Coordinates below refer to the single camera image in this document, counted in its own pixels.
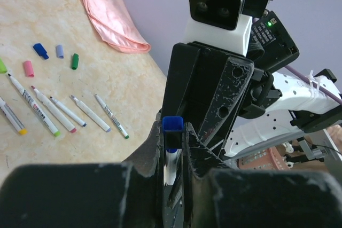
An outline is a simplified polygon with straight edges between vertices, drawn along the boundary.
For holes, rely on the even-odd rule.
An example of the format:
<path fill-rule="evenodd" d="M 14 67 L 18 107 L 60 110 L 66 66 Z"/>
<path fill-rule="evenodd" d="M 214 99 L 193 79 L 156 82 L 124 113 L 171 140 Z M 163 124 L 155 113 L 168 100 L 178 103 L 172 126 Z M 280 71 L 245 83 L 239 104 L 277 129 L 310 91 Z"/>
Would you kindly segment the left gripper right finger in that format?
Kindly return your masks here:
<path fill-rule="evenodd" d="M 235 170 L 182 136 L 184 227 L 341 227 L 341 186 L 325 172 Z"/>

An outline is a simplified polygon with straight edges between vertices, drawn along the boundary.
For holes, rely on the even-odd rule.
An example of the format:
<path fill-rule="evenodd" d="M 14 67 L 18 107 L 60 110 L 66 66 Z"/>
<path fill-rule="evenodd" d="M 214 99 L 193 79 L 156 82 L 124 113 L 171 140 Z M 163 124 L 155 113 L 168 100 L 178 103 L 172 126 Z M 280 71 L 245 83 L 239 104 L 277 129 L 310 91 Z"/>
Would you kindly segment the pink cap paint marker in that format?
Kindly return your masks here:
<path fill-rule="evenodd" d="M 51 114 L 70 132 L 75 133 L 77 128 L 69 121 L 69 119 L 47 98 L 41 93 L 36 87 L 31 86 L 33 91 L 36 93 L 38 100 L 50 111 Z"/>

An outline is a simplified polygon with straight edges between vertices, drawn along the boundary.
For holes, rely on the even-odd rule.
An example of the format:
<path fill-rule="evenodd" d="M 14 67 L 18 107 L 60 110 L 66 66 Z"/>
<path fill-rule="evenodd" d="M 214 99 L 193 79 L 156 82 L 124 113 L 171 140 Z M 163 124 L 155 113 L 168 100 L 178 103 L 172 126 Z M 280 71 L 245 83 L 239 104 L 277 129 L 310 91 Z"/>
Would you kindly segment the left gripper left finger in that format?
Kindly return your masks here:
<path fill-rule="evenodd" d="M 1 187 L 1 227 L 162 227 L 161 123 L 120 163 L 28 164 Z"/>

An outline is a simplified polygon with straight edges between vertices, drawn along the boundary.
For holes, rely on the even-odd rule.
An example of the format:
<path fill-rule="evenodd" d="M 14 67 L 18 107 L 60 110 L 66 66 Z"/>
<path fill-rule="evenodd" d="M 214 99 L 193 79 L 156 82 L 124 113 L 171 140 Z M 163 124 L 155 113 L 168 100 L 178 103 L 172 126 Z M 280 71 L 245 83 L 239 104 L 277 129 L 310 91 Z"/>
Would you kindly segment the blue cap white marker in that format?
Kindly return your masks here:
<path fill-rule="evenodd" d="M 79 124 L 82 127 L 87 126 L 87 123 L 83 119 L 81 119 L 73 111 L 67 108 L 61 101 L 58 101 L 55 97 L 52 96 L 50 96 L 50 99 L 57 107 L 59 107 L 64 113 L 71 117 L 77 124 Z"/>

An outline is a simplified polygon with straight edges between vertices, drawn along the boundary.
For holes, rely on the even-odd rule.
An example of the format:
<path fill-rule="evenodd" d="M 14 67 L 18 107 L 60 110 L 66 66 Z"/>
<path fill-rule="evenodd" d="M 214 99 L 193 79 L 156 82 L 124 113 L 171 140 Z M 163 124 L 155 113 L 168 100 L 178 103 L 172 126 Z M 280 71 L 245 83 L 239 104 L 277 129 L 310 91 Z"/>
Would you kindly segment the lime cap white marker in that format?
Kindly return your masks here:
<path fill-rule="evenodd" d="M 7 75 L 12 84 L 22 95 L 22 97 L 28 103 L 28 105 L 33 109 L 38 118 L 45 124 L 45 126 L 55 137 L 58 137 L 60 135 L 60 131 L 54 125 L 51 119 L 47 116 L 47 114 L 43 111 L 43 109 L 38 105 L 38 103 L 34 100 L 34 98 L 30 95 L 30 93 L 10 73 L 8 73 Z"/>

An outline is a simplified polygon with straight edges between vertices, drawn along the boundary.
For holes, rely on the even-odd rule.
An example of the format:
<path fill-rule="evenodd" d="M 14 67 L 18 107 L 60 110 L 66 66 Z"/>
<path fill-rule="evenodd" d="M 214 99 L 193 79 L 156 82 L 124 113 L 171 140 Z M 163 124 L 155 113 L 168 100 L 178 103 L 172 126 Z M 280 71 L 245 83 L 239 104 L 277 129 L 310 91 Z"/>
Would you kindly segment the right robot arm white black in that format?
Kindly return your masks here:
<path fill-rule="evenodd" d="M 325 69 L 303 76 L 279 72 L 299 50 L 274 12 L 253 22 L 241 15 L 235 30 L 189 19 L 185 41 L 173 47 L 162 106 L 169 130 L 166 165 L 181 153 L 177 130 L 193 125 L 206 146 L 235 158 L 247 148 L 292 140 L 341 119 L 341 93 Z"/>

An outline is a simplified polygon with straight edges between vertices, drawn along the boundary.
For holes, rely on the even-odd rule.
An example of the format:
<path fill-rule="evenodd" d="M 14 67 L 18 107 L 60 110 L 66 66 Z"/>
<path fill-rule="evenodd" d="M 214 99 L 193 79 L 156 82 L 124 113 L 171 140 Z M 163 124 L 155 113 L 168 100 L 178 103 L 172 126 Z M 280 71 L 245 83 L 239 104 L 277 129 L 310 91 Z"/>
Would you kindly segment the pink marker cap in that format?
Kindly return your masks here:
<path fill-rule="evenodd" d="M 24 72 L 25 72 L 26 77 L 34 77 L 35 76 L 33 65 L 32 65 L 31 61 L 27 60 L 27 61 L 23 62 L 23 67 L 24 67 Z"/>

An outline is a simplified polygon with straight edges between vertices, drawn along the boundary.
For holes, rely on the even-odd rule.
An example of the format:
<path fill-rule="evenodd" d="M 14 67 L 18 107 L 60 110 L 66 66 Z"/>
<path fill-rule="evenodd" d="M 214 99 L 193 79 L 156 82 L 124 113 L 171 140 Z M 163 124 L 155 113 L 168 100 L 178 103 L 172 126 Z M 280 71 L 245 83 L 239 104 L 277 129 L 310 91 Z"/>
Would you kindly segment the lilac cap paint marker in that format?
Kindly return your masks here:
<path fill-rule="evenodd" d="M 71 99 L 75 102 L 76 106 L 88 117 L 90 117 L 100 128 L 102 128 L 105 132 L 111 131 L 111 127 L 106 122 L 104 122 L 94 111 L 92 111 L 84 102 L 77 99 L 74 95 L 71 95 Z"/>

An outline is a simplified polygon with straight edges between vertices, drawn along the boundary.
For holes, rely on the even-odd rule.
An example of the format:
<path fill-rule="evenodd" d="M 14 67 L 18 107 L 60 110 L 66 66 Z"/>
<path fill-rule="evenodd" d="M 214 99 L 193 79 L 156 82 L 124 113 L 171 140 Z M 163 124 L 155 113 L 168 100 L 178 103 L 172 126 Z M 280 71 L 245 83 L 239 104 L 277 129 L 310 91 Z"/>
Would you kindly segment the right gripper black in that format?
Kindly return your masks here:
<path fill-rule="evenodd" d="M 254 63 L 233 53 L 192 42 L 173 46 L 161 116 L 202 121 L 198 140 L 213 146 L 225 140 L 254 72 Z"/>

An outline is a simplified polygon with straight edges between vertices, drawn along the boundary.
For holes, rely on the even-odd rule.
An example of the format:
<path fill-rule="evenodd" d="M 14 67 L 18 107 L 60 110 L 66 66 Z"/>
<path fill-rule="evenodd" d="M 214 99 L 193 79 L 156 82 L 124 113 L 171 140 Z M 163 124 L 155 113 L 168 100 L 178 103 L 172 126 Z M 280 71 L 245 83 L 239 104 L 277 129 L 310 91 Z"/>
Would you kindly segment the small blue square cap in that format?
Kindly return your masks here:
<path fill-rule="evenodd" d="M 184 121 L 181 116 L 165 116 L 162 119 L 164 147 L 168 153 L 176 153 L 182 147 Z"/>

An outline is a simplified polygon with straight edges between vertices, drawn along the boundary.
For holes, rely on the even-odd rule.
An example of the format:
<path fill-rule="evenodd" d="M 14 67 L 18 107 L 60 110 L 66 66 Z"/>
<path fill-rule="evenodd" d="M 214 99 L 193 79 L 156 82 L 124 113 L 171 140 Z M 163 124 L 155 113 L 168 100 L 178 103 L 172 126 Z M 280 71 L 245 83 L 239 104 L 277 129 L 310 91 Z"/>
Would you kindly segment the lilac marker cap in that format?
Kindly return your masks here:
<path fill-rule="evenodd" d="M 57 45 L 56 46 L 56 55 L 60 59 L 64 58 L 64 49 L 63 49 L 62 45 Z"/>

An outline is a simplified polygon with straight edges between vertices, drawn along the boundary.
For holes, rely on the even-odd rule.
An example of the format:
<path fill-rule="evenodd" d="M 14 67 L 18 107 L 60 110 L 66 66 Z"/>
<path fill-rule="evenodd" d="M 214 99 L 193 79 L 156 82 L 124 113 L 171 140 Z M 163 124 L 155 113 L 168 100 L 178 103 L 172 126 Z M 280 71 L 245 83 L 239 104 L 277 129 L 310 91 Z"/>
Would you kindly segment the yellow marker pen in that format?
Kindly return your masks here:
<path fill-rule="evenodd" d="M 20 135 L 25 135 L 27 133 L 27 129 L 23 125 L 23 123 L 19 120 L 19 118 L 15 115 L 13 110 L 9 107 L 9 105 L 1 98 L 1 110 L 16 129 L 16 131 Z"/>

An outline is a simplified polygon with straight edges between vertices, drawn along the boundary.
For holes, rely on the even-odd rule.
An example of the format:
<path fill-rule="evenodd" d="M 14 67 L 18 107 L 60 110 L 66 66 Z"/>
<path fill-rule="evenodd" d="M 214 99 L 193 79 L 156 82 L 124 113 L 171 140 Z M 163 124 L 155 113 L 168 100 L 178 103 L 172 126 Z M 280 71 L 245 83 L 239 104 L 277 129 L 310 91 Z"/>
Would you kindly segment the small blue cap marker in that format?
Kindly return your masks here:
<path fill-rule="evenodd" d="M 173 185 L 177 173 L 178 149 L 170 148 L 165 151 L 164 183 Z"/>

